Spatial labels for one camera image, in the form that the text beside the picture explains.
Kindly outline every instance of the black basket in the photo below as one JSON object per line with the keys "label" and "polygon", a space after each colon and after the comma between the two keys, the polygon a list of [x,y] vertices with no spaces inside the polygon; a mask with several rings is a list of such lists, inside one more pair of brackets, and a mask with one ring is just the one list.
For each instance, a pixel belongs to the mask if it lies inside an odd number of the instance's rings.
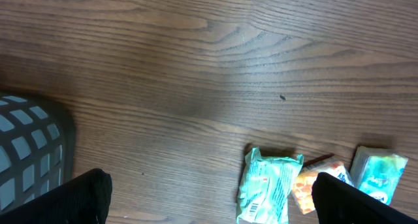
{"label": "black basket", "polygon": [[68,182],[75,126],[60,105],[0,93],[0,214]]}

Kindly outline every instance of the wooden table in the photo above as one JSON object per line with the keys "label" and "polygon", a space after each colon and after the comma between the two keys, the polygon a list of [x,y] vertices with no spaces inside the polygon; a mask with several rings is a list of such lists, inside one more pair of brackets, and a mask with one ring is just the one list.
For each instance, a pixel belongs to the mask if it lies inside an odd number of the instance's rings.
{"label": "wooden table", "polygon": [[108,223],[234,223],[249,143],[347,167],[394,147],[391,206],[418,218],[417,1],[0,0],[0,83],[74,112]]}

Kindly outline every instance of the wooden surface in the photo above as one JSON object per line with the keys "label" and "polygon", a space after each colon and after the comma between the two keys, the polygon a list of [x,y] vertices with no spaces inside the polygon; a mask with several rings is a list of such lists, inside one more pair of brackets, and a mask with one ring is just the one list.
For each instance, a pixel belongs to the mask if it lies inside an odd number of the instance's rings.
{"label": "wooden surface", "polygon": [[248,143],[348,167],[392,146],[391,206],[418,218],[417,1],[0,0],[0,84],[74,112],[108,223],[234,223]]}

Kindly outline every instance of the snack package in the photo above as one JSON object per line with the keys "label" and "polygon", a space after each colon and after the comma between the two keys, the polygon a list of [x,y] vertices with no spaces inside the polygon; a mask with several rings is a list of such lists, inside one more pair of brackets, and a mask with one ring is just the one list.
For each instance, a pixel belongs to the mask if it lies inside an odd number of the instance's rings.
{"label": "snack package", "polygon": [[348,171],[344,167],[344,163],[337,160],[335,157],[325,159],[303,168],[292,188],[292,194],[296,200],[296,204],[303,214],[315,210],[314,200],[312,199],[312,186],[320,172],[326,172],[353,186]]}
{"label": "snack package", "polygon": [[408,159],[393,150],[359,147],[350,175],[362,192],[390,204]]}
{"label": "snack package", "polygon": [[236,222],[288,224],[287,197],[303,165],[303,155],[262,157],[259,148],[246,155],[237,198]]}

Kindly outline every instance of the teal package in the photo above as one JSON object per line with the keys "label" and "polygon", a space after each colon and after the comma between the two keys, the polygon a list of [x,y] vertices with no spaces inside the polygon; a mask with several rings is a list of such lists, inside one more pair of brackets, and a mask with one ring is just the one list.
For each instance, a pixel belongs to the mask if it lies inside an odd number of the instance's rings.
{"label": "teal package", "polygon": [[360,147],[350,174],[359,190],[389,205],[407,162],[392,150]]}
{"label": "teal package", "polygon": [[287,197],[298,176],[303,155],[289,157],[262,157],[259,148],[253,148],[245,157],[237,198],[236,222],[286,224]]}

